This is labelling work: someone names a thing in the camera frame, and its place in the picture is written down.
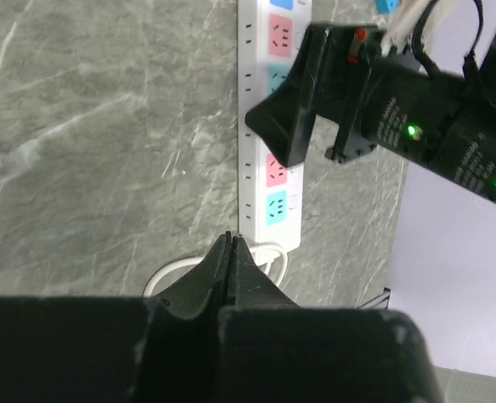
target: power strip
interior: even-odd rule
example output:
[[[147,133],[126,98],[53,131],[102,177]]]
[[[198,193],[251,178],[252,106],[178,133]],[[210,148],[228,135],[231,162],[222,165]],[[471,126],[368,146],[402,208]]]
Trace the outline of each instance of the power strip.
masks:
[[[311,21],[311,0],[238,0],[238,229],[248,244],[300,246],[304,166],[286,169],[245,116],[287,77]],[[259,265],[277,257],[254,255]]]

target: blue outlet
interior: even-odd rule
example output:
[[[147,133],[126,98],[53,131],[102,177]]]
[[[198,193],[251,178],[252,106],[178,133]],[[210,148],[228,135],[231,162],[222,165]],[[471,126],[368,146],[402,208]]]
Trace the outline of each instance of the blue outlet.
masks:
[[[287,75],[290,68],[287,65],[276,65],[274,63],[268,64],[268,94],[271,95],[277,91],[279,86]]]
[[[292,10],[294,0],[270,0],[270,4],[284,8],[285,10]]]
[[[276,191],[266,196],[266,225],[285,220],[287,213],[287,191]]]
[[[397,8],[399,0],[375,0],[379,13],[392,13]]]

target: gray marble countertop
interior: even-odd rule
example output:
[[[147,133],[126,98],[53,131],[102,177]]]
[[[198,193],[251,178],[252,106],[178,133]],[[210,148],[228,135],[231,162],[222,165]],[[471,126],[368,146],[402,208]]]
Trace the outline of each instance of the gray marble countertop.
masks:
[[[314,20],[377,22],[374,1]],[[237,229],[236,1],[0,1],[0,295],[138,295],[162,264]],[[377,295],[405,165],[305,164],[301,305]]]

